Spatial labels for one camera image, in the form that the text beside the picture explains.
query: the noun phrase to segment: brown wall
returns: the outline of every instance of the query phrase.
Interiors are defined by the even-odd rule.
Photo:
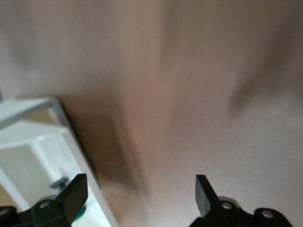
[[[188,226],[195,174],[301,225],[303,1],[1,1],[4,98],[57,96],[122,227]]]

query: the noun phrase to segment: black metallic object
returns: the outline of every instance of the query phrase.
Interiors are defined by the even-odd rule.
[[[15,207],[0,207],[0,227],[71,227],[87,198],[86,174],[78,174],[54,200],[18,214]]]
[[[190,227],[293,227],[276,210],[259,208],[251,215],[234,200],[220,200],[205,175],[196,176],[196,202],[201,217]]]

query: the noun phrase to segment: green object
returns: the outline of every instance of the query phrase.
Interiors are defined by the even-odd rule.
[[[83,214],[85,214],[85,212],[86,212],[86,206],[81,208],[81,210],[79,211],[79,214],[75,218],[75,221],[78,220],[79,218],[81,218],[83,216]]]

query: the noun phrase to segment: screw head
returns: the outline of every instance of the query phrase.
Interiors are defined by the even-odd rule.
[[[232,208],[232,205],[229,202],[222,203],[222,206],[224,209],[230,210]]]
[[[0,210],[0,216],[6,214],[9,211],[9,208],[6,208],[4,210]]]
[[[269,210],[263,210],[262,215],[266,218],[273,218],[274,217],[274,214],[272,212],[270,212]]]
[[[40,204],[40,208],[45,208],[49,205],[49,201],[43,202]]]

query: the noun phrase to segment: silver bolt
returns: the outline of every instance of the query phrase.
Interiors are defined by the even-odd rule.
[[[44,203],[41,203],[41,204],[40,204],[40,208],[45,208],[45,207],[47,207],[48,205],[49,205],[49,201],[44,202]]]
[[[4,210],[0,210],[0,216],[6,214],[9,211],[9,208],[6,208]]]
[[[266,217],[266,218],[273,218],[273,217],[274,217],[273,213],[270,212],[269,210],[263,210],[263,211],[262,211],[262,214],[263,214],[263,216]]]
[[[228,202],[222,203],[222,206],[224,209],[230,210],[232,208],[232,205]]]

